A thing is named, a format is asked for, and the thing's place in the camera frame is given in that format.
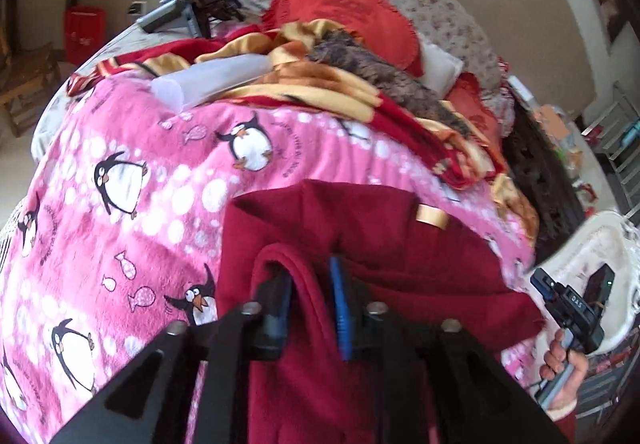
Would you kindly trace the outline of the right hand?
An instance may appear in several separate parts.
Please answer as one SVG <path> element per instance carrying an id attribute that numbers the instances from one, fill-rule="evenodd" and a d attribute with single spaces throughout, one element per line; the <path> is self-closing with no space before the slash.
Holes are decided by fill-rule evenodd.
<path id="1" fill-rule="evenodd" d="M 551 340 L 549 349 L 544 352 L 544 361 L 539 368 L 540 378 L 547 381 L 552 381 L 567 368 L 572 368 L 563 386 L 546 407 L 546 412 L 553 415 L 556 420 L 568 415 L 577 406 L 578 390 L 585 380 L 589 368 L 585 354 L 564 348 L 564 338 L 563 329 L 559 329 Z"/>

